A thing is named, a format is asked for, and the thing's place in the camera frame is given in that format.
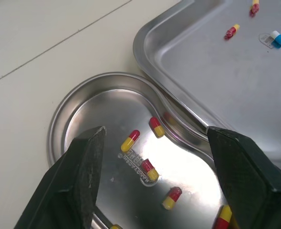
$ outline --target white table surface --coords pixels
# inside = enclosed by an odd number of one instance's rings
[[[0,0],[0,229],[14,227],[49,168],[60,101],[96,74],[141,74],[136,33],[178,1]]]

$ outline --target blue and white capsule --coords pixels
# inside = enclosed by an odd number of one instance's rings
[[[276,30],[271,33],[271,37],[278,43],[281,44],[281,34]]]

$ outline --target red and yellow capsule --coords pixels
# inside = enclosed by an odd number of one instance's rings
[[[134,145],[135,141],[139,138],[140,132],[139,130],[133,130],[130,136],[122,143],[121,151],[127,152]]]
[[[141,163],[141,168],[146,172],[147,176],[150,178],[151,181],[156,181],[158,179],[158,172],[151,164],[149,159],[146,159]]]
[[[219,218],[216,221],[214,229],[227,229],[231,219],[231,210],[228,205],[224,205]]]
[[[110,229],[122,229],[119,225],[115,224]]]
[[[258,13],[259,12],[259,0],[253,0],[253,5],[251,7],[251,11],[253,13]]]
[[[165,135],[165,131],[157,118],[155,117],[150,118],[150,126],[154,130],[157,137],[162,137]]]
[[[229,30],[227,30],[224,39],[228,40],[231,38],[235,33],[240,29],[240,26],[238,24],[235,24],[233,27],[231,27]]]
[[[179,187],[173,187],[170,190],[169,195],[163,202],[164,208],[167,210],[171,210],[182,193],[183,192]]]

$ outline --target rectangular metal tray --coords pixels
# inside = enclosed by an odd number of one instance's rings
[[[253,18],[251,4],[184,0],[146,24],[133,49],[140,68],[205,127],[251,137],[281,168],[281,48],[262,40],[281,34],[281,0],[260,2]],[[225,41],[234,24],[240,30]]]

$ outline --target stainless steel tray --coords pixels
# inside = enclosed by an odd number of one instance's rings
[[[157,139],[149,119],[161,119],[166,136]],[[187,131],[182,118],[150,82],[127,73],[95,76],[74,88],[59,105],[48,137],[50,163],[68,148],[72,139],[88,128],[106,127],[106,139],[97,198],[99,208],[92,228],[111,223],[125,229],[211,228],[224,204],[214,173],[208,142]],[[132,130],[141,133],[127,155],[120,145]],[[135,158],[149,158],[160,174],[150,183]],[[183,194],[171,211],[161,203],[173,186]]]
[[[281,0],[261,1],[254,18],[251,4],[183,0],[138,32],[134,54],[140,68],[204,126],[251,137],[281,168],[281,48],[262,40],[281,33]],[[225,41],[236,23],[240,30]]]

